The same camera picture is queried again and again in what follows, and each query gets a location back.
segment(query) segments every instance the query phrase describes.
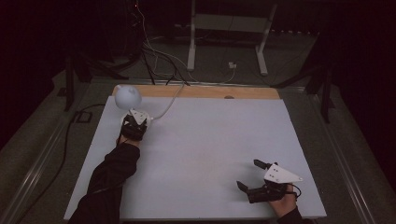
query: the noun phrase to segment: finger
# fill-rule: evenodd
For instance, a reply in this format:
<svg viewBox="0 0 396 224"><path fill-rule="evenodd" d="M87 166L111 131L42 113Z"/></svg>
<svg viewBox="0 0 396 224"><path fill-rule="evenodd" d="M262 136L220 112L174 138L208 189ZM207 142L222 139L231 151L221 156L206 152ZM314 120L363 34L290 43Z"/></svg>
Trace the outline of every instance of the finger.
<svg viewBox="0 0 396 224"><path fill-rule="evenodd" d="M286 191L290 191L290 192L294 191L293 184L289 183L289 184L286 186Z"/></svg>

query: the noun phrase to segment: white table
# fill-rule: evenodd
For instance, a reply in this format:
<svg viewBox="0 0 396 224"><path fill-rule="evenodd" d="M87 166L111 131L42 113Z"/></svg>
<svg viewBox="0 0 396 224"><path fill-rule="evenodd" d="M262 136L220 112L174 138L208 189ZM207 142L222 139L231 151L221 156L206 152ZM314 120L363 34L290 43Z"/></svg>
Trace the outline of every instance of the white table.
<svg viewBox="0 0 396 224"><path fill-rule="evenodd" d="M139 109L155 117L171 98L144 97ZM85 195L93 169L115 146L119 110L109 96L64 219ZM248 202L236 180L263 184L254 159L275 162L301 176L303 217L325 217L313 176L282 100L176 98L141 142L137 172L123 188L120 217L127 220L270 219L267 203Z"/></svg>

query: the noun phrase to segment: floor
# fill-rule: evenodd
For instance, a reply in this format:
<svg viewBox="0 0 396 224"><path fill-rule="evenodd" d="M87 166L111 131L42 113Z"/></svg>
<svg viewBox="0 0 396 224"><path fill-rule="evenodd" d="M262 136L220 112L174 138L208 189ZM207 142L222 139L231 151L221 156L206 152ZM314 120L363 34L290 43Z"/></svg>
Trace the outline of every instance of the floor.
<svg viewBox="0 0 396 224"><path fill-rule="evenodd" d="M268 87L297 74L315 40L314 36L309 35L270 34L264 50L268 77L259 74L254 38L245 39L238 44L225 41L221 43L217 38L198 41L196 67L191 73L187 73L184 65L178 61L187 61L188 38L179 37L170 41L151 36L146 48L152 67L155 57L149 55L150 48L178 57L172 58L183 78L191 85ZM236 63L236 68L228 68L228 62ZM172 65L159 60L155 71L157 84L164 84L174 70ZM105 103L114 86L120 83L97 71L93 73L91 83L76 81L76 100L70 112L64 112L65 99L57 95L59 89L64 87L64 72L56 76L54 91L1 150L0 214L5 219L0 220L4 223L15 223L6 220L16 221L20 215L23 217L18 220L20 223L66 223L63 220L64 211L103 107L98 105L88 109L93 114L89 123L72 123L67 129L68 121L76 110ZM130 78L122 83L150 83L149 73L142 61L120 74ZM290 112L290 119L328 214L315 222L394 223L396 196L380 171L358 125L348 112L337 87L332 86L333 108L329 111L331 123L328 124L319 114L320 94L307 95L304 92L307 81L308 79L302 79L278 91ZM170 82L171 85L178 83L179 81ZM35 162L39 155L48 159L37 165ZM35 202L56 175L63 160L61 172L40 200ZM34 188L22 184L26 176L35 176L32 179Z"/></svg>

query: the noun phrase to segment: metal frame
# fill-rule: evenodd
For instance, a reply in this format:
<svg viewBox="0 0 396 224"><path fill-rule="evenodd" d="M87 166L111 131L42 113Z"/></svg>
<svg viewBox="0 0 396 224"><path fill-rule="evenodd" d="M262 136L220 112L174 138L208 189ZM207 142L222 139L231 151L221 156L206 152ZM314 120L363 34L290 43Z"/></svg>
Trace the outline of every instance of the metal frame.
<svg viewBox="0 0 396 224"><path fill-rule="evenodd" d="M252 33L262 33L262 42L256 46L257 61L260 67L260 74L262 76L268 75L267 66L265 63L263 50L267 41L268 35L271 30L272 21L276 13L277 4L273 4L270 15L267 19L265 18L250 18L250 17L232 17L232 16L218 16L218 15L205 15L196 14L195 12L195 0L191 1L191 37L190 37L190 48L189 48L189 59L187 60L187 70L192 72L195 66L195 29L211 29L211 30L232 30ZM206 21L213 21L216 18L216 23L210 23ZM229 27L222 25L226 21L239 21L236 25L230 24Z"/></svg>

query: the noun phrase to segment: robotic hand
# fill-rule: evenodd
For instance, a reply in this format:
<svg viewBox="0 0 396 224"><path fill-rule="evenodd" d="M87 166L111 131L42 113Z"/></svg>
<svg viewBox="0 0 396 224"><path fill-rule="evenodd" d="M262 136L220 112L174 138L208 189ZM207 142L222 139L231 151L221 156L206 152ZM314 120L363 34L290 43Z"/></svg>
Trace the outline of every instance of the robotic hand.
<svg viewBox="0 0 396 224"><path fill-rule="evenodd" d="M295 194L287 191L288 184L303 181L301 177L279 167L276 162L270 164L254 160L254 164L263 170L268 169L264 176L265 184L261 188L249 189L248 186L236 181L238 188L247 194L250 203L272 202L282 199L287 193Z"/></svg>
<svg viewBox="0 0 396 224"><path fill-rule="evenodd" d="M150 122L150 117L146 112L131 110L122 119L120 136L117 145L120 143L120 137L123 135L133 141L141 141Z"/></svg>

